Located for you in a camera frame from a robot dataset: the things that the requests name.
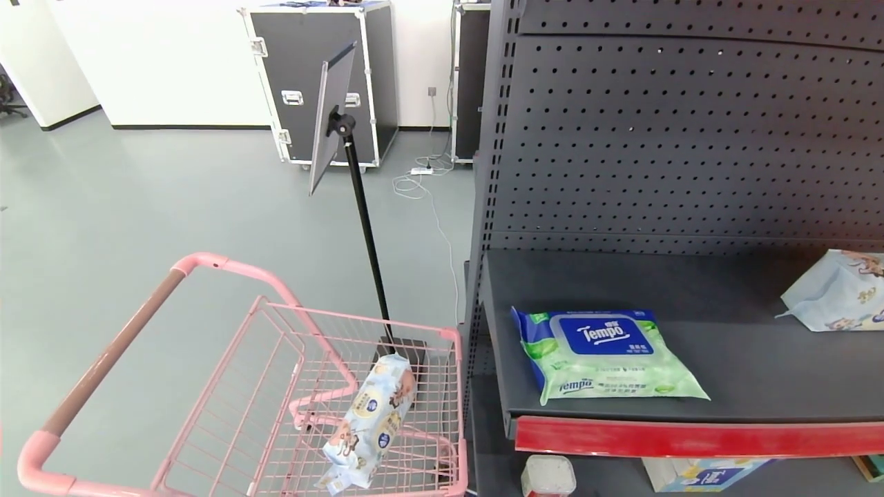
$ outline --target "blue label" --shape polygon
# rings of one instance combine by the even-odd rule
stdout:
[[[731,478],[744,471],[743,468],[721,468],[718,470],[702,470],[697,475],[695,486],[718,486],[724,485]]]
[[[582,356],[644,356],[654,349],[632,319],[625,317],[563,317],[559,325],[575,354]]]

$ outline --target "pink wire grid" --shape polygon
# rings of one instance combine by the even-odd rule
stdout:
[[[341,495],[451,496],[467,485],[461,344],[454,329],[389,322],[423,352],[418,394],[368,490]],[[152,490],[203,497],[328,495],[322,446],[377,357],[384,321],[259,297],[212,373]]]

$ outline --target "white cable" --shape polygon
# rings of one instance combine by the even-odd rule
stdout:
[[[452,110],[453,110],[453,79],[454,79],[454,67],[453,67],[453,57],[454,57],[454,10],[452,9],[452,18],[451,18],[451,44],[452,44],[452,69],[448,75],[448,89],[446,91],[446,109],[448,110],[448,125],[449,129],[452,123]],[[454,161],[452,159],[451,153],[446,153],[448,150],[448,144],[450,141],[446,142],[445,147],[442,149],[442,153],[434,154],[432,153],[432,137],[433,130],[436,127],[436,97],[430,96],[430,104],[432,108],[432,117],[430,125],[430,143],[431,143],[431,153],[428,156],[417,157],[415,158],[415,164],[418,166],[429,169],[429,173],[420,174],[420,175],[412,175],[411,171],[407,171],[405,174],[401,176],[397,176],[392,179],[392,191],[401,197],[407,198],[409,200],[421,200],[425,196],[430,197],[430,206],[433,210],[433,217],[436,219],[436,229],[439,231],[439,234],[442,235],[442,239],[445,240],[446,245],[448,246],[448,268],[451,270],[451,277],[454,281],[454,322],[459,323],[460,313],[459,308],[461,306],[461,293],[460,289],[457,286],[457,271],[454,270],[454,250],[451,246],[451,241],[448,240],[448,237],[445,234],[445,231],[442,230],[442,222],[439,220],[438,212],[436,211],[436,199],[433,197],[433,193],[427,189],[422,184],[423,177],[425,176],[445,176],[449,172],[454,169]]]

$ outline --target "blue box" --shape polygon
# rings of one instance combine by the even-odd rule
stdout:
[[[642,458],[655,492],[721,492],[771,461]]]

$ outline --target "office chair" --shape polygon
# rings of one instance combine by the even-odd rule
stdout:
[[[0,74],[0,114],[15,114],[26,118],[27,114],[19,109],[27,109],[27,105],[12,103],[15,87],[6,74]]]

